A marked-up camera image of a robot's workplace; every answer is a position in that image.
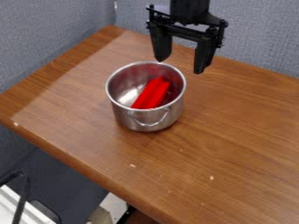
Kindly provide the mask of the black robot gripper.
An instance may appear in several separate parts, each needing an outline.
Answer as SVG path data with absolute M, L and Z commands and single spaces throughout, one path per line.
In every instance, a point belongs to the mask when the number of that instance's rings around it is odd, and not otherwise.
M 147 6 L 155 59 L 162 62 L 172 53 L 172 36 L 198 42 L 194 72 L 202 74 L 211 65 L 216 48 L 223 45 L 228 22 L 210 13 L 211 0 L 170 0 L 170 5 Z

